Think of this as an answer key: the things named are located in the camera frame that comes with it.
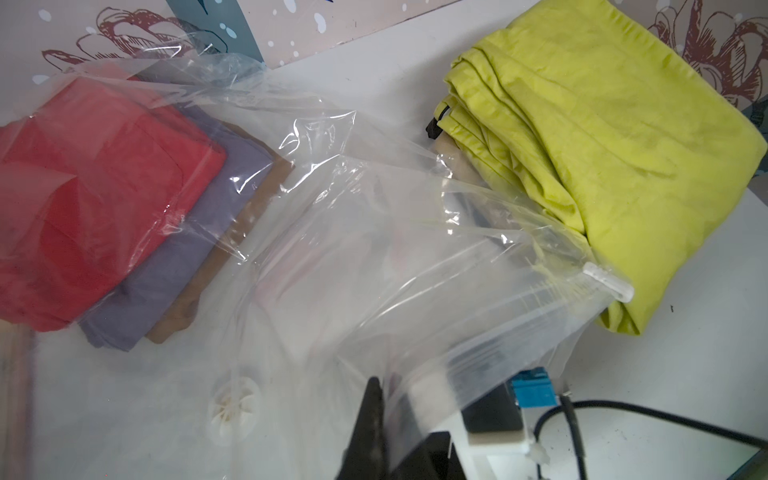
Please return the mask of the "beige knitted garment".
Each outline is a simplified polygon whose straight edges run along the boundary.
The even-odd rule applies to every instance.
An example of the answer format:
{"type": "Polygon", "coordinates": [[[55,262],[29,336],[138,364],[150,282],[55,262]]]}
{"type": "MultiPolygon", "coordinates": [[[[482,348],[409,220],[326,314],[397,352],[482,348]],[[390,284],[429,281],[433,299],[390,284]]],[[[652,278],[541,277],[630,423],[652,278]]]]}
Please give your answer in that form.
{"type": "Polygon", "coordinates": [[[480,187],[487,186],[469,159],[446,133],[434,140],[433,149],[454,179],[480,187]]]}

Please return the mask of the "clear plastic vacuum bag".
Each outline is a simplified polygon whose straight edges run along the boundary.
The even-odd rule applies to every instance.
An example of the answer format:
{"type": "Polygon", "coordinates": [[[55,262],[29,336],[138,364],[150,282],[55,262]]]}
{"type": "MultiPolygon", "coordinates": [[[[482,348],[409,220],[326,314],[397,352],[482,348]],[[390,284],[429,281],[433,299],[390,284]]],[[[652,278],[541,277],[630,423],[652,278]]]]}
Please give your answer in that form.
{"type": "Polygon", "coordinates": [[[333,479],[367,381],[388,473],[437,426],[633,286],[521,190],[456,180],[435,151],[238,54],[74,66],[11,94],[4,126],[83,77],[198,107],[293,165],[197,316],[164,343],[92,346],[1,317],[5,479],[333,479]]]}

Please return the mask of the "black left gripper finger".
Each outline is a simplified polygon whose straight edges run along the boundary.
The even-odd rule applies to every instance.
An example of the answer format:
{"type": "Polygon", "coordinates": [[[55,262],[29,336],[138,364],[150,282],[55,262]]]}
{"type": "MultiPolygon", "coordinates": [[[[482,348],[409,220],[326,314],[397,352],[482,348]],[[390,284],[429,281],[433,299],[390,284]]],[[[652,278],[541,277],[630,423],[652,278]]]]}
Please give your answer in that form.
{"type": "Polygon", "coordinates": [[[338,480],[380,480],[388,474],[384,398],[381,382],[371,377],[366,384],[350,442],[344,453],[338,480]]]}

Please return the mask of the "red garment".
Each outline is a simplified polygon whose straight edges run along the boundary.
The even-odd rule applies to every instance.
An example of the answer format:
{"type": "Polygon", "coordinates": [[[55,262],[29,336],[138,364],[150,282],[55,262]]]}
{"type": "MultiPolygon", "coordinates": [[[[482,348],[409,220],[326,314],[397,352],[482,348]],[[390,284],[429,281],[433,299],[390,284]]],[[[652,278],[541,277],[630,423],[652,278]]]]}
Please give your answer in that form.
{"type": "Polygon", "coordinates": [[[1,317],[67,327],[166,239],[227,155],[156,94],[72,80],[1,130],[1,317]]]}

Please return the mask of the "neon yellow garment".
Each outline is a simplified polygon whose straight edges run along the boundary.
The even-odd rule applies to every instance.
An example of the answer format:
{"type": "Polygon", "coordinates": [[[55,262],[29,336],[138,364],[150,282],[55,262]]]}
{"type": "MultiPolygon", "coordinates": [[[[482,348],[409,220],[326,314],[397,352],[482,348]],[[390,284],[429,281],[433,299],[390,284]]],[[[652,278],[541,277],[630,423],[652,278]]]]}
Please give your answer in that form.
{"type": "Polygon", "coordinates": [[[643,26],[608,1],[541,1],[452,63],[435,125],[494,190],[522,190],[635,293],[601,317],[638,335],[727,218],[767,142],[767,20],[686,1],[643,26]]]}

